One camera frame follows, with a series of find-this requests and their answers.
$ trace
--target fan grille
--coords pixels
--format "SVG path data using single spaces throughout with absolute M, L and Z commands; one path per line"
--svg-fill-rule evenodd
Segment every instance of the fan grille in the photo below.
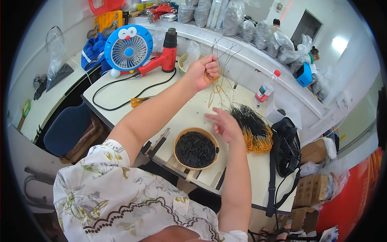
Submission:
M 125 51 L 132 49 L 133 54 L 127 56 Z M 145 39 L 135 35 L 130 39 L 117 39 L 111 48 L 111 60 L 122 69 L 133 69 L 141 64 L 148 53 L 148 45 Z

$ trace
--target white cable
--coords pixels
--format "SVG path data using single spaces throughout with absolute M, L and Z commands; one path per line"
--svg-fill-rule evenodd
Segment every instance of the white cable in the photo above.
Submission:
M 336 130 L 341 126 L 341 124 L 344 122 L 345 118 L 348 117 L 348 114 L 349 114 L 349 107 L 347 106 L 347 108 L 348 108 L 348 113 L 347 113 L 347 115 L 342 119 L 342 121 L 341 121 L 341 123 L 339 124 L 339 126 L 337 126 L 335 129 L 333 129 L 333 131 L 330 132 L 328 135 L 323 136 L 323 137 L 321 137 L 321 138 L 318 138 L 318 139 L 316 139 L 315 141 L 330 136 L 331 133 L 333 133 L 334 131 L 336 131 Z
M 75 64 L 77 64 L 87 75 L 88 79 L 89 79 L 89 82 L 90 82 L 90 85 L 93 85 L 93 83 L 91 83 L 91 80 L 90 80 L 90 77 L 89 77 L 89 74 L 87 73 L 87 71 L 85 71 L 82 66 L 80 66 L 76 61 L 74 61 L 73 59 L 70 58 L 70 60 L 72 60 L 73 62 L 75 62 Z

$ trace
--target blue container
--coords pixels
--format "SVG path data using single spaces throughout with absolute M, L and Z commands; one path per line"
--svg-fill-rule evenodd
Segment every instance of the blue container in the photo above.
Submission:
M 306 87 L 312 82 L 312 71 L 306 62 L 304 62 L 304 65 L 296 72 L 296 80 L 302 87 Z

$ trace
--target man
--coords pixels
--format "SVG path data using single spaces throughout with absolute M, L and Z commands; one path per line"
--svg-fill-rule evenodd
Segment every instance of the man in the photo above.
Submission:
M 271 34 L 274 34 L 276 31 L 282 32 L 282 31 L 279 29 L 280 24 L 281 24 L 281 22 L 279 21 L 279 19 L 274 19 L 274 20 L 273 20 L 273 25 L 270 25 L 270 28 L 271 28 Z

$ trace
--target blue fan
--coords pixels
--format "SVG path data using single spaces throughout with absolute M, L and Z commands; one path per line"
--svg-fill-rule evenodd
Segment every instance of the blue fan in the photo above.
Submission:
M 149 31 L 139 25 L 128 24 L 116 29 L 105 44 L 105 58 L 113 68 L 111 75 L 118 77 L 121 72 L 132 73 L 145 64 L 153 49 Z

